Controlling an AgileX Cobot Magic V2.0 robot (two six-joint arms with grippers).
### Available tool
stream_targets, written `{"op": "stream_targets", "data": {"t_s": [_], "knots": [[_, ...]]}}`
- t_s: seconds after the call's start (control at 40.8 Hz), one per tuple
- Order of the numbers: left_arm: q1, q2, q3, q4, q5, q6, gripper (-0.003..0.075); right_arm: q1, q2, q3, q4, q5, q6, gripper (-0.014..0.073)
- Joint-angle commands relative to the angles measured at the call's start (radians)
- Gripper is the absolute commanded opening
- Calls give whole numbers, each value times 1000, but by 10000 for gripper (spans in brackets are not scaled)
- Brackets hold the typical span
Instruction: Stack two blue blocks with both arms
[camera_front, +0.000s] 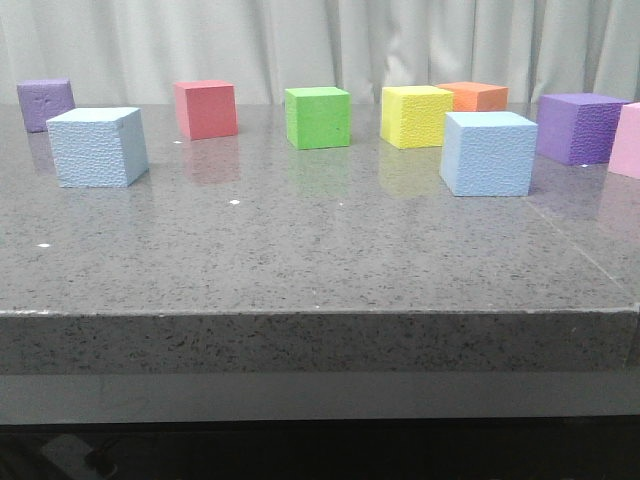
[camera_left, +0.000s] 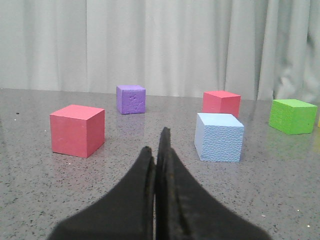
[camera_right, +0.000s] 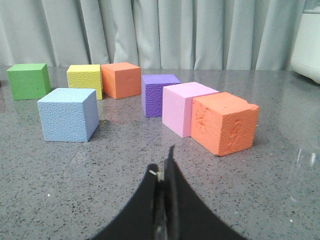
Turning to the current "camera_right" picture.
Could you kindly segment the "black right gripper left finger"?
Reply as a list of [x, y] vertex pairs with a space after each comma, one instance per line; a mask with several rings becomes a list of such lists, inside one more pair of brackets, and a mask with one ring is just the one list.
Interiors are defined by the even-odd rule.
[[122, 211], [94, 240], [152, 240], [158, 166], [149, 164], [144, 177]]

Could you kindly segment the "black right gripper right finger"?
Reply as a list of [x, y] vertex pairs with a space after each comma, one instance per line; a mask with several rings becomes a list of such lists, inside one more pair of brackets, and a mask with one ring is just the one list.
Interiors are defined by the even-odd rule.
[[169, 240], [244, 240], [199, 198], [174, 160], [174, 148], [164, 161], [164, 206]]

